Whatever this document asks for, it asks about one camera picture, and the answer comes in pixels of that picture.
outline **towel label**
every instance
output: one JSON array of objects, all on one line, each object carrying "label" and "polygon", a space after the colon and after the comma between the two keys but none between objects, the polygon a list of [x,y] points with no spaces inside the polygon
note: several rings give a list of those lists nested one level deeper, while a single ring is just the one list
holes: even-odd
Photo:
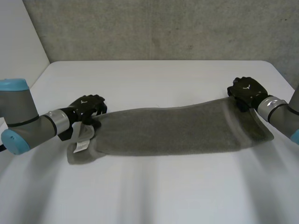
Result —
[{"label": "towel label", "polygon": [[83,151],[83,150],[87,149],[88,145],[89,145],[89,142],[90,142],[90,140],[77,142],[77,147],[76,147],[74,153],[77,153],[77,152],[80,152],[80,151]]}]

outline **logo on robotic hand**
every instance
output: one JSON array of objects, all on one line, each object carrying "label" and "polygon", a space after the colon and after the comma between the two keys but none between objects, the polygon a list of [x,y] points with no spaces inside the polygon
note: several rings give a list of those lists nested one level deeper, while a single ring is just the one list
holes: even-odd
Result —
[{"label": "logo on robotic hand", "polygon": [[250,89],[250,84],[248,85],[248,87],[245,87],[245,88],[243,87],[243,89],[248,89],[249,90]]}]

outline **robotic arm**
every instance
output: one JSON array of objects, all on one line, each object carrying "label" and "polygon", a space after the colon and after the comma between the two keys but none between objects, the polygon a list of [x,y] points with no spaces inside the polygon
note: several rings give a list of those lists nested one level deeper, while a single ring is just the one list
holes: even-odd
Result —
[{"label": "robotic arm", "polygon": [[98,95],[83,96],[66,108],[39,116],[25,79],[0,80],[0,117],[8,126],[1,134],[3,145],[13,154],[22,154],[58,135],[69,140],[72,125],[82,122],[92,131],[101,123],[93,115],[107,112],[105,99]]},{"label": "robotic arm", "polygon": [[228,95],[233,96],[242,112],[254,108],[257,113],[291,141],[299,144],[299,87],[290,103],[268,95],[256,80],[250,77],[236,78],[228,87]]}]

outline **concrete wall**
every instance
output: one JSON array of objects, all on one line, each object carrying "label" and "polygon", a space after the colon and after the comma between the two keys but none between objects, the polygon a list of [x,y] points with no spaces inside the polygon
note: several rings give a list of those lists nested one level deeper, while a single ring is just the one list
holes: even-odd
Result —
[{"label": "concrete wall", "polygon": [[299,83],[298,0],[23,1],[51,62],[265,60]]}]

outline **table surface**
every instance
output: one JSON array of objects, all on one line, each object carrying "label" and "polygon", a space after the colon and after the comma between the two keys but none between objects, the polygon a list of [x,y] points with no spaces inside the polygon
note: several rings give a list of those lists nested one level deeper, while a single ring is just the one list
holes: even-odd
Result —
[{"label": "table surface", "polygon": [[[242,76],[287,102],[294,92],[263,61],[56,62],[31,92],[40,114],[87,94],[103,96],[112,112],[223,98]],[[67,143],[55,137],[2,173],[1,223],[296,223],[299,147],[266,126],[272,142],[238,152],[105,156],[86,165],[69,165]]]}]

